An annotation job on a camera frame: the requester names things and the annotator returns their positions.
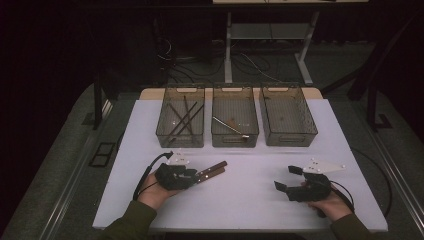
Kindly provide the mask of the grey metal frame desk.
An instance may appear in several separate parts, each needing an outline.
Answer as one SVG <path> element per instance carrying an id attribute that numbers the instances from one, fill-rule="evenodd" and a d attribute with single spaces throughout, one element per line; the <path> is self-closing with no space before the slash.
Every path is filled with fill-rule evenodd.
<path id="1" fill-rule="evenodd" d="M 305 63 L 305 58 L 309 46 L 312 42 L 314 32 L 320 14 L 328 10 L 331 6 L 356 6 L 365 4 L 368 0 L 213 0 L 214 6 L 234 7 L 234 10 L 227 10 L 226 38 L 225 38 L 225 58 L 224 76 L 225 82 L 233 81 L 231 46 L 234 40 L 301 40 L 302 48 L 294 54 L 297 67 L 306 85 L 312 85 L 313 81 Z M 267 20 L 265 23 L 237 23 L 233 21 L 233 14 L 236 8 L 250 11 L 265 11 L 268 15 L 272 11 L 306 11 L 310 17 L 301 22 L 296 20 L 283 23 L 275 23 Z"/>

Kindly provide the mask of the white table cover sheet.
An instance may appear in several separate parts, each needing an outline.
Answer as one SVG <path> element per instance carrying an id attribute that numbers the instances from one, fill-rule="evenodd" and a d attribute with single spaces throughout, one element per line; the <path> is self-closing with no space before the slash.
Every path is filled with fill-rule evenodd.
<path id="1" fill-rule="evenodd" d="M 133 107 L 120 149 L 99 204 L 93 225 L 102 229 L 121 217 L 146 167 L 163 153 L 156 137 L 161 110 L 159 100 L 139 100 Z M 215 148 L 204 138 L 201 148 L 183 153 L 190 167 L 206 169 L 221 161 L 224 173 L 170 198 L 160 208 L 151 228 L 157 232 L 307 232 L 325 230 L 328 222 L 303 203 L 290 201 L 276 190 L 276 182 L 297 186 L 302 177 L 289 166 L 304 167 L 312 161 L 334 163 L 340 170 L 329 179 L 352 194 L 355 213 L 374 232 L 388 228 L 329 102 L 308 103 L 318 134 L 302 147 L 269 147 L 259 139 L 253 148 Z"/>

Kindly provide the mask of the black metal stand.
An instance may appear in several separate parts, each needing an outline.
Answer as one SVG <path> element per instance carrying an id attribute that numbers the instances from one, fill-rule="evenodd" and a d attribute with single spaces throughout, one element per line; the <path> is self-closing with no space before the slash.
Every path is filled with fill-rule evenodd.
<path id="1" fill-rule="evenodd" d="M 396 8 L 380 14 L 375 24 L 375 47 L 364 64 L 321 89 L 327 94 L 351 83 L 347 96 L 367 98 L 366 121 L 374 129 L 377 94 L 385 94 L 413 130 L 424 132 L 424 5 L 410 10 Z"/>
<path id="2" fill-rule="evenodd" d="M 116 84 L 108 70 L 99 70 L 93 76 L 94 89 L 94 125 L 97 130 L 103 119 L 104 99 L 113 100 L 117 98 Z"/>

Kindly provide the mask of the person's right hand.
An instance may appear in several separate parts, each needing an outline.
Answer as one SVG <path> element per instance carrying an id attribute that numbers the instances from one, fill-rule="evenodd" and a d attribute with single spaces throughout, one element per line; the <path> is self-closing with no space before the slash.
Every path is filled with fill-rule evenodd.
<path id="1" fill-rule="evenodd" d="M 331 192 L 326 199 L 308 202 L 308 206 L 321 210 L 332 222 L 352 214 L 352 210 L 334 192 Z"/>

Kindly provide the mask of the metal floor rail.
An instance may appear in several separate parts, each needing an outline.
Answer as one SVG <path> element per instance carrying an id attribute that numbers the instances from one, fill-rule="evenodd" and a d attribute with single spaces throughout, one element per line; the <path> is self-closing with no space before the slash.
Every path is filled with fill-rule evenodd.
<path id="1" fill-rule="evenodd" d="M 390 154 L 389 149 L 385 146 L 378 133 L 370 127 L 367 127 L 367 132 L 382 157 L 383 166 L 389 178 L 392 180 L 415 225 L 424 236 L 424 207 L 412 192 L 412 189 L 396 164 L 395 158 Z"/>
<path id="2" fill-rule="evenodd" d="M 81 181 L 83 172 L 92 158 L 94 147 L 96 146 L 102 129 L 104 128 L 104 121 L 107 120 L 112 109 L 113 104 L 109 100 L 106 100 L 103 105 L 102 122 L 97 130 L 94 130 L 92 127 L 92 130 L 90 131 L 83 148 L 78 155 L 76 166 L 72 170 L 63 191 L 54 204 L 52 213 L 43 228 L 39 240 L 54 240 L 54 237 L 78 188 L 79 182 Z"/>

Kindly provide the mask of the wooden handle fork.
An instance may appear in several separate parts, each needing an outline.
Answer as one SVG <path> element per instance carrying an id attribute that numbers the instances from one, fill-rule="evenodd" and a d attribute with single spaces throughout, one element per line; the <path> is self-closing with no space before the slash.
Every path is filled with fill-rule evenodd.
<path id="1" fill-rule="evenodd" d="M 213 171 L 218 170 L 218 169 L 220 169 L 220 168 L 225 168 L 226 166 L 227 166 L 227 162 L 226 162 L 226 161 L 222 161 L 222 162 L 220 162 L 220 163 L 218 163 L 218 164 L 215 164 L 215 165 L 213 165 L 213 166 L 211 166 L 211 167 L 209 167 L 209 168 L 207 168 L 207 169 L 205 169 L 205 170 L 202 170 L 202 171 L 199 173 L 199 176 L 201 176 L 201 175 L 203 175 L 203 174 L 206 174 L 206 173 L 213 172 Z"/>

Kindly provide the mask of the smoky clear plastic bin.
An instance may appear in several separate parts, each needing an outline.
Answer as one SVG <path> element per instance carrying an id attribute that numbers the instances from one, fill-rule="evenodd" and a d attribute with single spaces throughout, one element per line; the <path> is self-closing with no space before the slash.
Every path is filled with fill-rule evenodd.
<path id="1" fill-rule="evenodd" d="M 259 127 L 252 86 L 222 83 L 213 87 L 212 116 L 227 123 L 233 118 L 245 139 L 239 134 L 211 120 L 213 147 L 253 148 L 256 146 Z"/>
<path id="2" fill-rule="evenodd" d="M 168 84 L 165 88 L 162 107 L 156 127 L 156 136 L 163 148 L 202 148 L 204 146 L 204 109 L 193 120 L 193 135 L 183 131 L 171 145 L 168 144 L 168 134 L 179 122 L 177 116 L 170 109 L 172 104 L 181 116 L 186 114 L 183 97 L 186 96 L 188 107 L 196 104 L 205 108 L 205 86 L 203 84 Z"/>
<path id="3" fill-rule="evenodd" d="M 262 83 L 259 102 L 267 146 L 311 145 L 318 129 L 297 83 Z"/>

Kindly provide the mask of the person's left hand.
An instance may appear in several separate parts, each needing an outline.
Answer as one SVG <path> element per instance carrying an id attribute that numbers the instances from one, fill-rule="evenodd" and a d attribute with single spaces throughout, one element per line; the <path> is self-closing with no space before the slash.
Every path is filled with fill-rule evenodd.
<path id="1" fill-rule="evenodd" d="M 154 173 L 147 176 L 142 184 L 137 200 L 154 210 L 158 210 L 169 198 L 180 193 L 180 190 L 166 190 L 155 177 Z"/>

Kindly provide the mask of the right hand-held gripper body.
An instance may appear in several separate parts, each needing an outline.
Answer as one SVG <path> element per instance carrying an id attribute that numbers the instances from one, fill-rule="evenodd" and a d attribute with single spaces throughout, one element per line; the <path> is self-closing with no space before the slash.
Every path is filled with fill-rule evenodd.
<path id="1" fill-rule="evenodd" d="M 331 192 L 331 183 L 327 173 L 346 169 L 343 164 L 316 160 L 312 158 L 303 169 L 305 182 L 301 186 L 287 187 L 285 192 L 290 201 L 309 202 L 320 201 L 327 198 Z"/>

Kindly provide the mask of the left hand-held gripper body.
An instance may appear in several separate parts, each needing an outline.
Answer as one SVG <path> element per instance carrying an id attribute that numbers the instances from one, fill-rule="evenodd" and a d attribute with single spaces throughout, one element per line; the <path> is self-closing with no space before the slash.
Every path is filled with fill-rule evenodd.
<path id="1" fill-rule="evenodd" d="M 190 179 L 185 176 L 185 165 L 169 165 L 162 163 L 154 176 L 158 184 L 168 191 L 185 190 L 190 187 Z"/>

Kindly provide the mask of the brown chopstick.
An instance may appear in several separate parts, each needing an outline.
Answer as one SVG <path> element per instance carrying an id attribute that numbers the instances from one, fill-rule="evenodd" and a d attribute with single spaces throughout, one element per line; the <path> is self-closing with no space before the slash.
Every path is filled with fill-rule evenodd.
<path id="1" fill-rule="evenodd" d="M 184 116 L 181 116 L 180 113 L 177 111 L 177 109 L 170 104 L 169 105 L 170 109 L 173 111 L 173 113 L 177 116 L 179 122 L 173 127 L 173 129 L 171 130 L 171 133 L 176 134 L 178 132 L 178 130 L 184 125 L 185 122 L 187 122 L 187 115 L 185 114 Z"/>
<path id="2" fill-rule="evenodd" d="M 190 123 L 190 110 L 189 110 L 189 107 L 188 107 L 188 102 L 187 102 L 186 96 L 183 97 L 183 100 L 184 100 L 184 106 L 185 106 L 186 115 L 187 115 L 187 117 L 186 117 L 186 119 L 187 119 L 186 127 L 187 127 L 187 130 L 189 131 L 189 133 L 192 134 L 192 127 L 191 127 L 191 123 Z"/>

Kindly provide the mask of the metal spoon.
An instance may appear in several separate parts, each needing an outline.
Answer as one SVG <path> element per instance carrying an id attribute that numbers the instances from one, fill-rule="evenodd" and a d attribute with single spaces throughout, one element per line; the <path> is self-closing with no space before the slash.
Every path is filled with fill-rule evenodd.
<path id="1" fill-rule="evenodd" d="M 216 122 L 218 122 L 219 124 L 223 125 L 224 127 L 230 129 L 231 131 L 239 134 L 242 138 L 249 138 L 249 135 L 243 134 L 241 131 L 237 130 L 236 128 L 230 126 L 229 124 L 225 123 L 224 121 L 220 120 L 219 118 L 217 118 L 216 116 L 212 116 L 212 119 L 215 120 Z"/>

